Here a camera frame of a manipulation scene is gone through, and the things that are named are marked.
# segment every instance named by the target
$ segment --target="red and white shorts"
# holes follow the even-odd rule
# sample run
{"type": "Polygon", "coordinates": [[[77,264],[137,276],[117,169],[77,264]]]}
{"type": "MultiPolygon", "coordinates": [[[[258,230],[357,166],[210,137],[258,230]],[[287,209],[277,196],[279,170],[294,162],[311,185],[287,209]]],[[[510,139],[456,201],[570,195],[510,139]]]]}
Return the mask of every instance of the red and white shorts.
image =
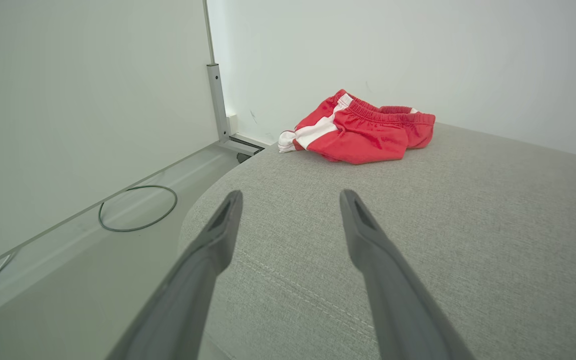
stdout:
{"type": "Polygon", "coordinates": [[[331,162],[364,164],[399,160],[406,149],[425,148],[435,116],[412,107],[375,107],[345,90],[324,100],[294,131],[279,135],[279,152],[308,150],[331,162]]]}

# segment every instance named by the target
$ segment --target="gray floor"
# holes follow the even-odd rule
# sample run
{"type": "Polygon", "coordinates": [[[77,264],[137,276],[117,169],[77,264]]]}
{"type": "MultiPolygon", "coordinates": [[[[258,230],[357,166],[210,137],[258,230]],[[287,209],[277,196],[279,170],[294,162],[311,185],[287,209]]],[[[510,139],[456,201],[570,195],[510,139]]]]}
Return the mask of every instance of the gray floor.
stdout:
{"type": "MultiPolygon", "coordinates": [[[[135,232],[92,234],[98,242],[0,307],[0,359],[102,359],[178,259],[186,213],[208,187],[238,165],[235,153],[199,181],[175,189],[180,202],[165,219],[135,232]]],[[[170,203],[151,204],[156,218],[170,203]]],[[[212,344],[202,358],[219,359],[212,344]]]]}

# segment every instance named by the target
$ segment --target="gray sofa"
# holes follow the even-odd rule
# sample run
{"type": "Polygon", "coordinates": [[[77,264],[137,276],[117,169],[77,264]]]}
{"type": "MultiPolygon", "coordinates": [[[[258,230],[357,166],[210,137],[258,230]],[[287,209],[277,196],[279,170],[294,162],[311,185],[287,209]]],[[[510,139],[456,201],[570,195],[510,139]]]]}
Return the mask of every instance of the gray sofa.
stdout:
{"type": "Polygon", "coordinates": [[[576,360],[576,155],[437,124],[400,161],[267,148],[195,203],[180,251],[224,196],[244,210],[205,339],[231,359],[379,359],[339,192],[352,189],[478,359],[576,360]]]}

